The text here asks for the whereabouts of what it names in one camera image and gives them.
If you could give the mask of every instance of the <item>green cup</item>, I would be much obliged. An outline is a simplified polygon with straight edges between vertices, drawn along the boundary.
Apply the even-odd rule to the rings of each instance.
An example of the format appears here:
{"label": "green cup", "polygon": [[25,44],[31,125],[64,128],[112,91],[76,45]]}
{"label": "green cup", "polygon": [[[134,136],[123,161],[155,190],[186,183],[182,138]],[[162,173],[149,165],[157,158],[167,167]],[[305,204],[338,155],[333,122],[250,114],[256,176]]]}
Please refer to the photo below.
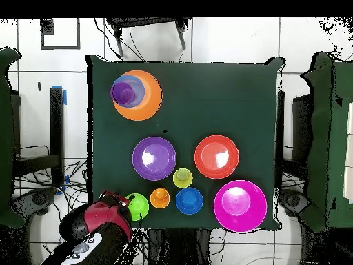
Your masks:
{"label": "green cup", "polygon": [[142,194],[132,193],[126,196],[126,198],[130,200],[128,208],[131,212],[131,220],[135,222],[139,221],[141,217],[144,218],[148,214],[150,204],[148,203],[146,197],[144,197]]}

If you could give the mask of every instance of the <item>yellow-green cup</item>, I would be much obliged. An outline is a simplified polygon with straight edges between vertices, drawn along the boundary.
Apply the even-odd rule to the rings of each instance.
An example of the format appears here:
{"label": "yellow-green cup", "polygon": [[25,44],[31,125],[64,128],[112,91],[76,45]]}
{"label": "yellow-green cup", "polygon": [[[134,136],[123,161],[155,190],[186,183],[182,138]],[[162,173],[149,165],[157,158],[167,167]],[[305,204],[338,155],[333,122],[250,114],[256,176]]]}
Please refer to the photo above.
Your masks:
{"label": "yellow-green cup", "polygon": [[192,173],[187,168],[179,168],[173,174],[173,183],[176,187],[187,188],[192,183]]}

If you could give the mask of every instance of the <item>red plate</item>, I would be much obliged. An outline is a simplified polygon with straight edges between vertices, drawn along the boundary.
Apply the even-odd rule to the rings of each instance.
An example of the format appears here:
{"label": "red plate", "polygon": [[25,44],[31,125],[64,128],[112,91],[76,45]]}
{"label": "red plate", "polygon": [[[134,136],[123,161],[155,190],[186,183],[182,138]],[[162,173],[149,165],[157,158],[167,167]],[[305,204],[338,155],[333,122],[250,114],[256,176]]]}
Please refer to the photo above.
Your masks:
{"label": "red plate", "polygon": [[226,136],[208,136],[199,143],[195,150],[197,169],[210,179],[223,179],[231,175],[238,161],[238,148]]}

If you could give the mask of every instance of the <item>white tile floor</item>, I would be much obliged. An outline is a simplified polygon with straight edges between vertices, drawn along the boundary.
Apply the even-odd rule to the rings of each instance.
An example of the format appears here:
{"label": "white tile floor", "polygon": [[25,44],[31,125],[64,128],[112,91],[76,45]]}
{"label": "white tile floor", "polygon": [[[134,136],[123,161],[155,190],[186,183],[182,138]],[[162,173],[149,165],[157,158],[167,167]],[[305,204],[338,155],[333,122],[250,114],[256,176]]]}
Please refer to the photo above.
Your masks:
{"label": "white tile floor", "polygon": [[[54,19],[54,36],[45,36],[45,45],[74,46],[77,37],[75,23],[76,19]],[[106,32],[110,46],[118,52],[117,43],[104,23],[105,19],[97,19],[97,25]],[[84,161],[86,157],[85,55],[96,54],[108,61],[118,61],[109,49],[108,40],[97,30],[94,19],[80,19],[80,31],[80,50],[41,50],[39,19],[0,19],[0,47],[16,48],[22,55],[19,62],[10,66],[8,74],[12,88],[19,90],[22,96],[21,145],[50,146],[48,91],[53,85],[62,85],[68,96],[68,104],[64,106],[65,164]],[[146,61],[178,61],[183,52],[174,23],[132,28],[131,34]],[[284,144],[292,146],[292,99],[310,91],[299,75],[309,69],[315,52],[332,51],[334,45],[339,48],[337,54],[340,58],[352,58],[353,47],[348,37],[344,28],[328,36],[315,18],[194,18],[184,32],[186,50],[181,61],[264,63],[270,57],[284,57]],[[126,28],[122,40],[134,49],[130,31]],[[126,45],[122,45],[123,58],[138,60]],[[285,148],[284,152],[285,157],[291,158],[290,148]],[[28,149],[21,154],[45,154],[45,149]],[[84,182],[80,172],[72,179]],[[22,181],[21,187],[29,188],[28,184]],[[63,217],[68,205],[62,195],[56,196],[55,204]],[[85,194],[80,194],[79,200],[84,202]],[[299,223],[287,217],[281,207],[278,207],[277,217],[283,228],[276,232],[227,233],[225,237],[224,230],[212,231],[212,236],[225,237],[227,243],[224,254],[211,256],[213,265],[298,265],[301,254]],[[54,206],[46,215],[34,218],[30,233],[34,265],[48,256],[43,244],[49,250],[57,245],[60,239],[58,226],[59,213]],[[213,238],[211,242],[211,253],[222,248],[219,238]],[[135,264],[141,265],[141,262],[138,256]]]}

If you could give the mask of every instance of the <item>blue cup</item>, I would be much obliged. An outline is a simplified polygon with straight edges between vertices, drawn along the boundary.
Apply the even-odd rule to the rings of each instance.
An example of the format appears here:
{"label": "blue cup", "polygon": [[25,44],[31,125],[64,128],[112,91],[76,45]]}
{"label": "blue cup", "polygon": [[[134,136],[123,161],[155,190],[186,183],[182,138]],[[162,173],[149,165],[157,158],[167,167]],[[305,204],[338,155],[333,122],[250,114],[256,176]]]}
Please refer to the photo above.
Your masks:
{"label": "blue cup", "polygon": [[176,195],[176,207],[185,215],[194,215],[203,205],[203,196],[195,188],[187,187]]}

